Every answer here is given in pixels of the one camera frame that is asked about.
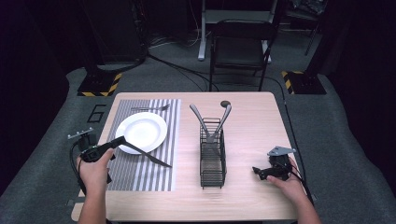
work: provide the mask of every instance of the wire basket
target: wire basket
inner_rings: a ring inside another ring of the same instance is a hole
[[[219,123],[220,119],[204,119],[204,124],[211,134],[218,128]],[[213,143],[208,143],[206,142],[205,130],[201,126],[200,148],[201,187],[221,188],[224,186],[227,173],[223,130],[219,130],[219,134],[215,137]]]

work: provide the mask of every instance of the striped placemat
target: striped placemat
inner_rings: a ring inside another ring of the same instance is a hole
[[[131,107],[149,106],[156,107],[170,105],[167,110],[131,110]],[[119,149],[115,149],[116,159],[110,161],[110,176],[112,182],[107,190],[134,190],[134,191],[171,191],[175,188],[176,156],[178,124],[180,114],[179,99],[161,100],[121,100],[119,108],[111,126],[107,142],[115,138],[116,130],[123,120],[140,112],[151,112],[161,116],[167,124],[167,136],[163,143],[150,151],[150,155],[172,166],[166,168],[151,162],[142,155],[132,155]]]

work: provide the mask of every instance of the white plate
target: white plate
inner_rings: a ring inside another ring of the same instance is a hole
[[[143,112],[125,119],[116,130],[116,138],[124,136],[127,142],[150,152],[163,142],[167,132],[166,122],[161,116]],[[127,153],[140,154],[127,146],[120,146],[120,149]]]

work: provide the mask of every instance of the table top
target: table top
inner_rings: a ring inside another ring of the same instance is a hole
[[[111,107],[99,144],[106,142],[120,100],[180,99],[177,175],[172,191],[106,192],[106,217],[113,221],[226,221],[296,219],[282,192],[252,171],[269,168],[267,152],[290,147],[275,97],[270,92],[123,92]],[[222,118],[221,101],[233,107],[223,125],[227,175],[222,188],[202,188],[200,179],[200,123],[202,117]],[[82,203],[72,219],[78,220]]]

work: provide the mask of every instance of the dish rack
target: dish rack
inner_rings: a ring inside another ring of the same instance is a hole
[[[204,124],[213,133],[219,126],[220,119],[205,118]],[[201,126],[200,131],[200,174],[201,187],[222,187],[224,186],[227,166],[225,161],[224,132],[222,128],[215,137],[213,143],[206,142],[206,133]]]

